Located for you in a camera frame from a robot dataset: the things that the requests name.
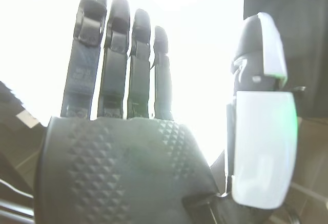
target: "white cable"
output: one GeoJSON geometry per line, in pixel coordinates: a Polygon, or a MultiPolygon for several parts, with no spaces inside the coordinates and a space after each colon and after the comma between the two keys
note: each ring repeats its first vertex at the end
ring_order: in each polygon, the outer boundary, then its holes
{"type": "Polygon", "coordinates": [[[9,187],[11,190],[13,190],[14,192],[23,195],[25,197],[29,197],[29,198],[33,198],[33,195],[28,194],[26,192],[22,192],[19,189],[17,189],[16,187],[14,187],[13,185],[9,184],[8,182],[4,181],[3,179],[0,179],[0,183],[4,184],[5,186],[9,187]]]}

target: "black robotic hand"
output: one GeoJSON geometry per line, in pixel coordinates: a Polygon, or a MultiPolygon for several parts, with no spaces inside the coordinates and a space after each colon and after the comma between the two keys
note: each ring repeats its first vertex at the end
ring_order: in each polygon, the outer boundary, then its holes
{"type": "Polygon", "coordinates": [[[130,37],[126,0],[107,22],[98,119],[90,121],[107,0],[81,0],[61,117],[49,123],[35,179],[35,222],[263,223],[271,210],[220,195],[190,131],[173,122],[168,39],[155,28],[150,80],[150,19],[139,9],[131,37],[127,119],[123,97],[130,37]],[[155,81],[155,119],[148,119],[155,81]]]}

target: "prosthetic hand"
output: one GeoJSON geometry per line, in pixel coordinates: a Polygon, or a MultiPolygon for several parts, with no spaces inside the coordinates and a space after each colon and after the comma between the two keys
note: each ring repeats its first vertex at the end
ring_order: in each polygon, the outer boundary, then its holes
{"type": "MultiPolygon", "coordinates": [[[[228,108],[228,183],[227,191],[220,194],[192,134],[173,122],[168,39],[161,27],[155,28],[155,80],[150,80],[151,27],[143,10],[136,11],[132,26],[127,119],[123,119],[130,43],[126,0],[113,0],[111,5],[98,119],[90,121],[106,1],[81,0],[79,5],[61,117],[50,121],[40,153],[35,179],[35,222],[263,223],[282,204],[295,160],[296,145],[275,146],[274,139],[268,143],[262,140],[265,133],[273,134],[270,126],[282,131],[270,117],[273,106],[266,105],[282,105],[291,98],[273,92],[283,85],[286,72],[279,72],[282,78],[274,77],[274,72],[268,76],[268,63],[262,64],[267,59],[265,51],[262,58],[259,54],[247,58],[243,52],[234,61],[235,102],[228,108]],[[155,81],[155,119],[148,119],[150,81],[155,81]],[[257,110],[256,115],[250,116],[245,109],[257,110]],[[257,127],[257,119],[264,118],[263,111],[269,117],[268,127],[257,127]],[[243,129],[246,121],[250,124],[243,129]],[[255,128],[262,130],[260,136],[246,131],[255,128]],[[242,150],[248,157],[258,159],[245,160],[247,156],[242,150]],[[283,165],[275,165],[277,160],[283,165]],[[277,174],[285,162],[289,162],[287,177],[277,174]],[[274,188],[271,180],[280,185],[274,188]],[[267,204],[261,198],[272,198],[273,189],[278,191],[278,197],[267,204]]],[[[274,138],[282,137],[295,143],[295,138],[286,138],[285,133],[274,138]]]]}

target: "bright white light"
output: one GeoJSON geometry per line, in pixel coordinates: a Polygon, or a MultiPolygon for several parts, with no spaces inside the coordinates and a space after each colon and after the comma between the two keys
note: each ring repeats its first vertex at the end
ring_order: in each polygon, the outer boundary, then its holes
{"type": "MultiPolygon", "coordinates": [[[[173,114],[192,130],[211,165],[226,141],[229,66],[243,20],[243,0],[128,1],[131,17],[137,8],[145,9],[152,27],[166,29],[173,114]]],[[[78,3],[0,0],[1,80],[45,125],[60,112],[78,3]]]]}

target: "textured grip pad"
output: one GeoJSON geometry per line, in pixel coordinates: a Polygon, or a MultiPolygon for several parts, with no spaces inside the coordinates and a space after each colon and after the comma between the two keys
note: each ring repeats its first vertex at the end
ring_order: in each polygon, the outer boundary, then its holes
{"type": "Polygon", "coordinates": [[[185,224],[181,200],[217,192],[191,133],[171,121],[52,118],[36,223],[185,224]]]}

